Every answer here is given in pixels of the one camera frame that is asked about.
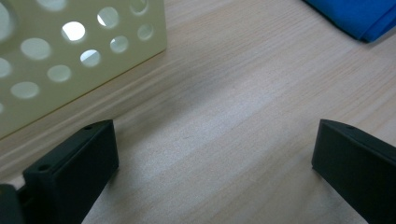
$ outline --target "blue cloth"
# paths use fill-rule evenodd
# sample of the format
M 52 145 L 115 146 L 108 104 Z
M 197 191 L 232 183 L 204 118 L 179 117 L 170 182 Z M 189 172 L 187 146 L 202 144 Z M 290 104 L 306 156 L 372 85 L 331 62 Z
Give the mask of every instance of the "blue cloth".
M 340 29 L 373 42 L 396 25 L 396 0 L 306 0 Z

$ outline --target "round hole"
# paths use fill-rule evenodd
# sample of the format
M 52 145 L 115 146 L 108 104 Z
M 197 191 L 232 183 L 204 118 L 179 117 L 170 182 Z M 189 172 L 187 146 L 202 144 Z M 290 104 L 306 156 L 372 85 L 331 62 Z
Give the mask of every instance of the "round hole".
M 56 65 L 49 69 L 47 76 L 54 82 L 64 82 L 72 76 L 72 71 L 66 65 Z
M 99 11 L 97 19 L 105 27 L 112 28 L 119 23 L 119 13 L 113 7 L 105 7 Z
M 44 9 L 49 11 L 60 11 L 66 7 L 65 0 L 36 0 Z
M 154 29 L 152 28 L 152 25 L 149 24 L 144 24 L 139 27 L 137 30 L 137 36 L 139 36 L 140 40 L 149 40 L 152 37 L 152 34 L 154 33 Z
M 6 77 L 11 73 L 11 64 L 0 58 L 0 77 Z
M 46 171 L 48 171 L 49 169 L 50 169 L 50 165 L 48 165 L 48 164 L 40 165 L 40 166 L 38 167 L 38 171 L 39 171 L 39 172 L 46 172 Z
M 0 2 L 0 41 L 7 39 L 15 28 L 8 9 Z
M 33 82 L 20 82 L 11 88 L 11 93 L 21 99 L 30 99 L 38 95 L 39 88 Z
M 131 10 L 135 15 L 143 15 L 149 7 L 148 0 L 131 0 Z
M 100 62 L 100 53 L 96 49 L 89 49 L 79 57 L 82 64 L 87 67 L 94 67 Z
M 78 41 L 85 35 L 85 27 L 78 21 L 70 21 L 62 27 L 62 35 L 66 40 Z
M 21 44 L 21 51 L 30 59 L 43 60 L 50 56 L 50 45 L 40 38 L 30 38 Z
M 128 39 L 125 36 L 117 36 L 110 42 L 110 47 L 115 53 L 122 53 L 128 49 Z

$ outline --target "blue fabric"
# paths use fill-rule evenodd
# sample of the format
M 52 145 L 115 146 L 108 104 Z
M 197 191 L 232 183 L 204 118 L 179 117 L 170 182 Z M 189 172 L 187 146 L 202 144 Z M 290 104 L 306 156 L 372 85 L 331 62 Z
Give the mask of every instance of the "blue fabric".
M 396 0 L 306 0 L 340 29 L 373 42 L 396 25 Z

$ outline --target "tabletop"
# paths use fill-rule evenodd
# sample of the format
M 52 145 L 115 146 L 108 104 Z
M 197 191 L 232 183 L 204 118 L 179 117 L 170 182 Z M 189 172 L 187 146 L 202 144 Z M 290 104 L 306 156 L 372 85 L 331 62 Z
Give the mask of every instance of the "tabletop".
M 113 119 L 120 169 L 84 223 L 366 223 L 312 170 L 320 119 L 396 145 L 396 32 L 300 0 L 164 0 L 166 51 L 0 140 L 0 180 Z

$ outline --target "yellow perforated box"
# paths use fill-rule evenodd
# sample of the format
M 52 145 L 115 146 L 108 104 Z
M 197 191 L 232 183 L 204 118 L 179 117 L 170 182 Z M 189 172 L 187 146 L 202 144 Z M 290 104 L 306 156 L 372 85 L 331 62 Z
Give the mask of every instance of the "yellow perforated box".
M 163 0 L 1 0 L 0 138 L 165 48 Z

